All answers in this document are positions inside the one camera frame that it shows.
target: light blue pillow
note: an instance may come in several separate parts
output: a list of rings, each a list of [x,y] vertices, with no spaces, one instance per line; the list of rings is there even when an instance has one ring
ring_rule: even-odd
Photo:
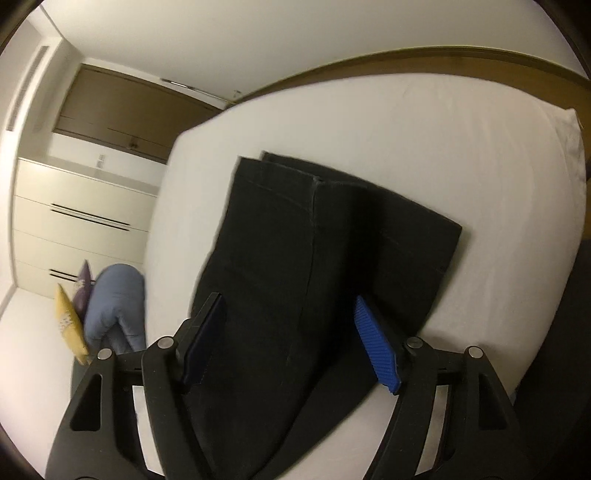
[[[91,350],[106,338],[118,355],[146,348],[144,277],[134,267],[115,264],[105,268],[95,282],[84,322]]]

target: brown cabinet door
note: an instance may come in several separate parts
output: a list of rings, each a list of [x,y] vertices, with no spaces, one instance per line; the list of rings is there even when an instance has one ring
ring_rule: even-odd
[[[84,65],[54,130],[166,163],[179,134],[220,111],[165,87]]]

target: wooden headboard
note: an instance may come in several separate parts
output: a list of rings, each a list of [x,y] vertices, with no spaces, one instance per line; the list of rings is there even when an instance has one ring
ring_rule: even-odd
[[[385,73],[444,73],[503,83],[564,109],[574,108],[591,162],[591,81],[520,53],[480,47],[424,47],[388,51],[332,63],[300,73],[244,96],[238,103],[301,85]],[[591,183],[587,185],[584,237],[591,238]]]

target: white bed sheet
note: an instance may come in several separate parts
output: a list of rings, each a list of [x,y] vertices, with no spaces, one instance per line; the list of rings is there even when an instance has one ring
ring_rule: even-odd
[[[236,159],[263,150],[357,175],[461,224],[421,336],[453,351],[480,345],[514,390],[547,333],[582,234],[584,154],[573,110],[484,80],[398,74],[285,90],[185,132],[148,240],[148,344],[186,318]],[[434,420],[441,420],[442,398]],[[362,478],[394,404],[376,387],[284,478]],[[139,395],[147,464],[161,471],[144,410]],[[437,446],[437,423],[423,468]]]

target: folded black jeans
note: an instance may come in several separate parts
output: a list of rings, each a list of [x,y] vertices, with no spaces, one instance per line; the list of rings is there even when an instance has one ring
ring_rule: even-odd
[[[240,159],[192,308],[218,291],[228,319],[202,383],[184,398],[216,479],[277,476],[359,404],[376,379],[354,296],[371,294],[415,333],[460,231],[331,169]]]

